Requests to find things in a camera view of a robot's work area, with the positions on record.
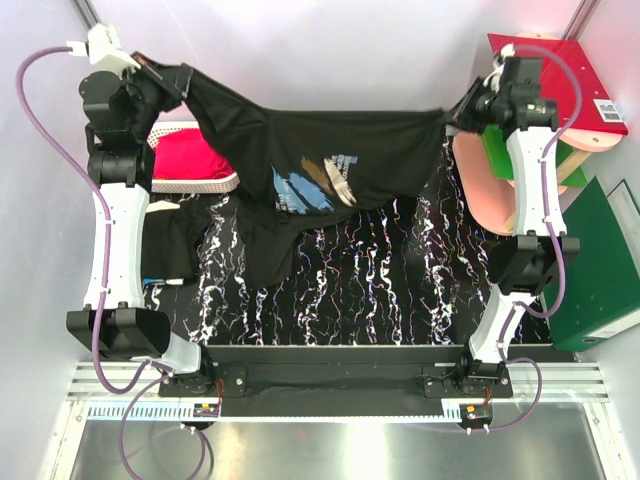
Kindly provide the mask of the black graphic t shirt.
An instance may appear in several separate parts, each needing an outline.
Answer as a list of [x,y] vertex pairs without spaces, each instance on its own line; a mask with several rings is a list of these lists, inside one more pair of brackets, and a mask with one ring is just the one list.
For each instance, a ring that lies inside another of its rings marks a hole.
[[205,141],[238,174],[238,232],[254,289],[290,276],[304,231],[418,195],[440,159],[441,109],[274,110],[188,64],[149,65],[181,90]]

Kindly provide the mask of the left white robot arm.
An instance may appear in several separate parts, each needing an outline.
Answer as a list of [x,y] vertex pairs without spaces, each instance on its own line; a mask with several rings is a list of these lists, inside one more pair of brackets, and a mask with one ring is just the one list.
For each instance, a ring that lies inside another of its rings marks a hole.
[[144,57],[123,51],[111,25],[93,26],[87,41],[71,49],[97,69],[79,86],[97,225],[89,285],[81,310],[67,315],[67,330],[89,349],[100,382],[112,393],[127,390],[107,381],[104,360],[161,369],[176,393],[206,395],[216,386],[206,347],[173,333],[166,314],[145,307],[142,292],[143,225],[155,161],[148,137],[159,114],[180,104],[186,89]]

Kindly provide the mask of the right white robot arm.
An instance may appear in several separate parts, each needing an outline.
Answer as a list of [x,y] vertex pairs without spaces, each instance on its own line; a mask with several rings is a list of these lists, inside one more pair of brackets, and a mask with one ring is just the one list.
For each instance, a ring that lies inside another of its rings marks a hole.
[[543,61],[554,62],[569,79],[575,96],[570,116],[582,108],[575,74],[555,53],[532,44],[508,44],[494,59],[486,78],[477,78],[446,116],[446,131],[481,134],[497,126],[506,142],[515,183],[515,221],[509,239],[489,256],[490,297],[479,326],[451,372],[463,396],[484,397],[508,383],[507,354],[516,324],[524,314],[545,319],[561,306],[564,295],[545,311],[532,308],[552,280],[566,288],[566,264],[580,242],[567,234],[559,206],[556,146],[567,130],[554,100],[541,95]]

